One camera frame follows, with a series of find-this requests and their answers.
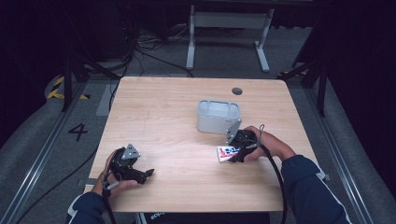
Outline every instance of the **wire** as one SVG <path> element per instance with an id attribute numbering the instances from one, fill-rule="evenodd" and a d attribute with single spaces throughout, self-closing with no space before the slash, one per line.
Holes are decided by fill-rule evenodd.
<path id="1" fill-rule="evenodd" d="M 70 176 L 72 176 L 73 174 L 75 174 L 79 169 L 81 169 L 81 167 L 83 167 L 92 157 L 93 155 L 96 153 L 96 151 L 98 150 L 98 147 L 91 153 L 91 155 L 87 158 L 87 160 L 85 160 L 76 170 L 74 170 L 72 173 L 70 173 L 69 175 L 67 175 L 66 177 L 64 177 L 62 180 L 60 180 L 58 183 L 56 183 L 52 188 L 50 188 L 49 190 L 47 190 L 47 192 L 45 192 L 43 195 L 41 195 L 41 197 L 39 197 L 37 200 L 35 200 L 34 203 L 32 203 L 32 205 L 30 205 L 21 215 L 21 217 L 15 222 L 16 224 L 20 223 L 23 218 L 30 212 L 30 210 L 32 210 L 32 208 L 38 204 L 45 196 L 47 196 L 49 193 L 51 193 L 54 189 L 56 189 L 59 185 L 61 185 L 66 179 L 68 179 Z"/>
<path id="2" fill-rule="evenodd" d="M 128 67 L 129 67 L 129 64 L 128 63 L 125 64 L 125 69 L 124 69 L 124 71 L 123 71 L 123 73 L 122 73 L 120 78 L 125 77 L 125 74 L 126 74 L 126 71 L 128 70 Z M 110 96 L 110 100 L 108 101 L 108 111 L 111 110 L 111 105 L 113 103 L 114 94 L 116 93 L 117 89 L 119 88 L 119 85 L 120 85 L 120 81 L 117 82 L 116 88 L 114 89 L 113 92 L 111 92 L 111 85 L 110 85 L 111 96 Z"/>
<path id="3" fill-rule="evenodd" d="M 174 67 L 178 67 L 178 68 L 180 68 L 180 69 L 183 69 L 184 71 L 186 71 L 186 72 L 190 75 L 190 77 L 194 77 L 194 76 L 192 75 L 192 73 L 191 73 L 187 68 L 185 68 L 185 67 L 182 67 L 182 66 L 177 65 L 177 64 L 174 64 L 174 63 L 169 63 L 169 62 L 164 61 L 164 60 L 162 60 L 162 59 L 156 58 L 156 57 L 154 57 L 154 56 L 152 56 L 152 55 L 149 55 L 149 54 L 147 54 L 146 52 L 143 52 L 143 51 L 141 51 L 141 50 L 139 50 L 139 49 L 137 49 L 136 51 L 140 52 L 141 54 L 147 55 L 147 56 L 149 56 L 149 57 L 152 58 L 152 59 L 155 59 L 155 60 L 158 60 L 158 61 L 160 61 L 160 62 L 173 65 Z"/>
<path id="4" fill-rule="evenodd" d="M 62 8 L 62 11 L 63 11 L 64 15 L 65 15 L 66 18 L 67 18 L 67 21 L 69 22 L 70 26 L 72 27 L 73 31 L 75 32 L 76 37 L 78 38 L 78 41 L 80 42 L 81 46 L 84 48 L 85 53 L 87 53 L 87 55 L 91 58 L 91 60 L 94 61 L 93 57 L 91 56 L 91 54 L 88 52 L 87 48 L 85 47 L 84 41 L 82 41 L 82 38 L 81 38 L 81 36 L 79 35 L 79 33 L 78 33 L 77 29 L 76 29 L 76 26 L 74 25 L 74 23 L 72 22 L 71 18 L 69 17 L 69 14 L 67 13 L 67 10 L 66 10 L 66 8 L 64 7 L 64 4 L 62 3 L 61 0 L 58 0 L 58 2 L 59 2 L 59 5 L 60 5 L 61 8 Z"/>
<path id="5" fill-rule="evenodd" d="M 124 67 L 126 64 L 128 64 L 129 62 L 130 62 L 131 60 L 124 60 L 124 61 L 121 61 L 121 63 L 119 63 L 119 64 L 116 64 L 116 65 L 114 65 L 114 66 L 110 66 L 110 67 L 106 67 L 106 69 L 108 70 L 108 71 L 115 71 L 115 70 L 118 70 L 118 69 L 121 69 L 122 67 Z M 98 73 L 101 73 L 100 71 L 98 71 L 98 70 L 96 70 L 96 69 L 94 69 L 94 68 L 85 68 L 89 73 L 91 73 L 91 74 L 98 74 Z"/>
<path id="6" fill-rule="evenodd" d="M 175 43 L 175 42 L 179 41 L 180 39 L 189 40 L 189 39 L 183 38 L 183 36 L 179 37 L 179 36 L 182 35 L 185 31 L 187 31 L 189 28 L 190 28 L 190 27 L 188 26 L 188 27 L 184 28 L 182 31 L 180 31 L 177 35 L 168 37 L 168 40 L 176 39 L 176 41 L 171 41 L 171 42 L 168 42 L 168 43 Z M 162 41 L 162 40 L 161 40 L 160 38 L 154 38 L 154 37 L 152 37 L 152 38 L 148 38 L 147 40 L 145 40 L 145 39 L 140 40 L 140 41 L 138 41 L 137 43 L 138 43 L 138 44 L 147 44 L 147 43 L 156 42 L 156 41 Z"/>
<path id="7" fill-rule="evenodd" d="M 114 158 L 116 157 L 116 155 L 117 155 L 117 153 L 119 152 L 119 150 L 117 150 L 114 154 L 113 154 L 113 156 L 111 157 L 111 161 L 110 162 L 113 162 L 114 161 Z M 106 209 L 107 209 L 107 212 L 108 212 L 108 215 L 109 215 L 109 217 L 110 217 L 110 220 L 111 220 L 111 223 L 112 224 L 116 224 L 117 222 L 116 222 L 116 218 L 114 217 L 114 213 L 113 213 L 113 210 L 111 209 L 111 205 L 110 205 L 110 202 L 108 201 L 108 197 L 110 196 L 110 189 L 108 189 L 107 187 L 109 186 L 109 183 L 108 183 L 108 177 L 111 175 L 111 172 L 110 172 L 110 166 L 111 166 L 111 164 L 109 164 L 108 166 L 107 166 L 107 170 L 106 170 L 106 173 L 105 173 L 105 176 L 104 176 L 104 178 L 103 178 L 103 182 L 102 182 L 102 197 L 103 197 L 103 201 L 104 201 L 104 203 L 105 203 L 105 207 L 106 207 Z"/>
<path id="8" fill-rule="evenodd" d="M 274 167 L 277 180 L 279 181 L 280 185 L 280 190 L 282 192 L 282 199 L 283 199 L 283 214 L 282 214 L 282 221 L 281 223 L 284 224 L 286 222 L 286 217 L 288 215 L 288 202 L 286 201 L 286 196 L 285 196 L 285 189 L 283 187 L 283 181 L 282 181 L 282 176 L 279 172 L 279 169 L 277 168 L 275 161 L 271 155 L 270 150 L 262 144 L 262 133 L 264 132 L 264 125 L 260 125 L 260 135 L 259 135 L 259 144 L 260 148 L 264 151 L 265 155 L 267 156 L 268 160 L 271 162 L 272 166 Z"/>
<path id="9" fill-rule="evenodd" d="M 137 61 L 139 62 L 139 66 L 140 66 L 140 69 L 142 70 L 141 72 L 140 72 L 140 74 L 139 74 L 139 76 L 141 77 L 142 75 L 143 75 L 143 73 L 145 73 L 145 69 L 143 68 L 143 66 L 142 66 L 142 61 L 140 61 L 140 59 L 136 56 L 136 55 L 134 55 L 134 57 L 137 59 Z"/>

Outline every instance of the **white metal frame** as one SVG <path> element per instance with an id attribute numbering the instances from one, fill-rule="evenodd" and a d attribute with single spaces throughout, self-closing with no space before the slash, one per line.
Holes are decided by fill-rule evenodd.
<path id="1" fill-rule="evenodd" d="M 245 28 L 245 29 L 262 29 L 262 38 L 255 41 L 255 48 L 259 56 L 263 72 L 269 72 L 270 68 L 262 49 L 271 25 L 274 10 L 270 9 L 268 13 L 250 14 L 250 13 L 228 13 L 228 12 L 195 12 L 194 6 L 191 6 L 190 14 L 190 43 L 187 53 L 187 69 L 194 67 L 195 53 L 195 27 L 224 27 L 224 28 Z"/>

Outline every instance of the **table top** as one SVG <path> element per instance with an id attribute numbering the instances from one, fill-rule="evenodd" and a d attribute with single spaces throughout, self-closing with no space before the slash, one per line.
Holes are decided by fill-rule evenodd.
<path id="1" fill-rule="evenodd" d="M 232 88 L 243 93 L 235 95 Z M 226 135 L 197 130 L 201 100 L 239 104 L 241 129 L 265 124 L 265 131 L 315 160 L 285 82 L 264 79 L 124 77 L 94 159 L 90 178 L 106 158 L 133 144 L 141 153 L 134 168 L 155 169 L 146 184 L 110 198 L 116 212 L 281 211 L 276 173 L 266 158 L 219 162 Z M 281 162 L 275 158 L 277 166 Z"/>

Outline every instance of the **colorful label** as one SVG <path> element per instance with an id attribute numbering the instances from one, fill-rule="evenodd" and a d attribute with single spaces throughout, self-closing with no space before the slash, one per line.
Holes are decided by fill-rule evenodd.
<path id="1" fill-rule="evenodd" d="M 239 149 L 234 147 L 218 147 L 218 157 L 219 161 L 227 161 L 236 154 L 238 154 Z"/>

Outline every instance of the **printed number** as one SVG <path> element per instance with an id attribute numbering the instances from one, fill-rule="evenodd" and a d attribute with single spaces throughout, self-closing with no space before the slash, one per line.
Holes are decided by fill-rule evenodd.
<path id="1" fill-rule="evenodd" d="M 80 123 L 77 127 L 69 130 L 69 133 L 78 133 L 76 141 L 79 141 L 79 138 L 81 137 L 81 135 L 83 133 L 87 133 L 88 132 L 88 131 L 84 131 L 84 127 L 85 127 L 85 125 L 83 123 Z"/>

